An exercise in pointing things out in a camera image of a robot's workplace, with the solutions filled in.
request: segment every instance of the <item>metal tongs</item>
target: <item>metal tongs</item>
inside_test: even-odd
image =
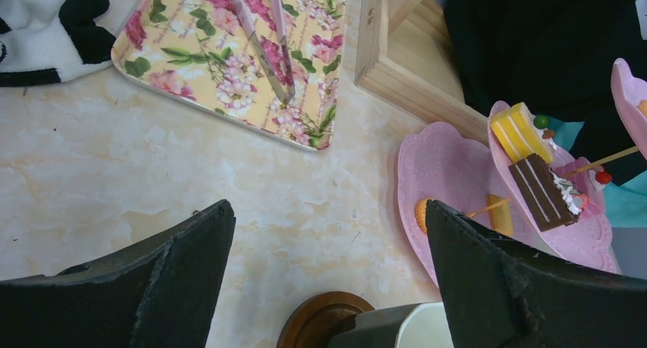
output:
[[[283,16],[281,0],[270,0],[270,4],[272,5],[272,19],[276,25],[276,34],[282,51],[281,63],[283,68],[285,68],[285,87],[279,81],[278,72],[275,71],[268,53],[263,49],[259,36],[256,34],[252,13],[249,10],[247,3],[245,3],[245,0],[231,1],[233,3],[233,8],[236,11],[236,15],[238,15],[240,25],[243,27],[243,30],[245,30],[245,34],[256,50],[256,55],[259,57],[260,65],[265,71],[269,84],[272,86],[272,89],[274,89],[274,93],[278,100],[284,104],[288,104],[288,102],[295,96],[295,81],[294,76],[292,75],[292,63],[290,61],[290,52],[288,50],[288,34],[287,29],[285,28],[285,17]]]

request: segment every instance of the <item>floral tray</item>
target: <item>floral tray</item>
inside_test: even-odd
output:
[[[288,104],[272,91],[230,0],[140,0],[114,43],[112,60],[148,89],[302,149],[326,149],[336,114],[345,2],[282,1],[296,88]],[[280,69],[269,0],[245,2]]]

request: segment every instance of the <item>whipped cream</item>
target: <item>whipped cream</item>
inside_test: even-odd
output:
[[[600,184],[599,182],[597,182],[597,180],[595,179],[595,174],[597,174],[597,172],[595,172],[595,170],[589,170],[588,171],[588,178],[591,180],[591,184],[593,184],[593,187],[595,188],[595,190],[601,192],[602,189],[604,189],[604,187],[606,185],[605,184]]]
[[[555,174],[552,171],[550,173],[552,174],[553,183],[555,184],[555,186],[559,188],[559,191],[562,193],[562,200],[568,206],[568,210],[572,214],[575,214],[575,215],[580,214],[582,210],[575,204],[575,200],[573,199],[573,194],[572,194],[572,192],[574,191],[573,183],[563,178],[560,178],[559,176],[557,176],[557,174]]]

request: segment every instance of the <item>pink dish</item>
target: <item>pink dish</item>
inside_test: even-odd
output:
[[[424,198],[438,199],[458,211],[473,212],[487,205],[488,194],[509,197],[499,178],[490,151],[475,140],[468,140],[452,125],[436,122],[422,133],[407,137],[398,159],[398,205],[404,231],[418,259],[436,285],[427,236],[418,227],[417,203]],[[530,245],[534,231],[511,208],[514,238]],[[487,212],[475,220],[490,227]]]
[[[490,119],[499,111],[508,109],[510,106],[503,102],[497,101],[490,111]],[[581,264],[591,268],[604,270],[607,272],[616,272],[616,263],[609,253],[611,244],[611,225],[604,214],[582,218],[578,223],[570,226],[557,227],[553,230],[540,232],[533,216],[530,214],[526,202],[515,183],[508,166],[512,164],[510,157],[507,156],[499,141],[489,129],[488,120],[488,138],[494,165],[497,168],[501,179],[512,195],[513,203],[520,210],[521,215],[528,225],[539,234],[539,236],[555,251],[555,253],[569,262]],[[558,168],[575,161],[568,151],[559,147],[555,153],[551,167]]]
[[[647,82],[634,77],[627,62],[618,58],[611,71],[611,92],[620,119],[647,159],[647,118],[638,109],[640,101],[647,100]]]

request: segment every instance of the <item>yellow cake slice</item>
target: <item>yellow cake slice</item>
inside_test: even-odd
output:
[[[547,163],[552,162],[554,150],[549,141],[542,139],[542,131],[535,128],[533,118],[522,102],[492,117],[492,131],[512,163],[525,159],[531,153],[538,154]]]

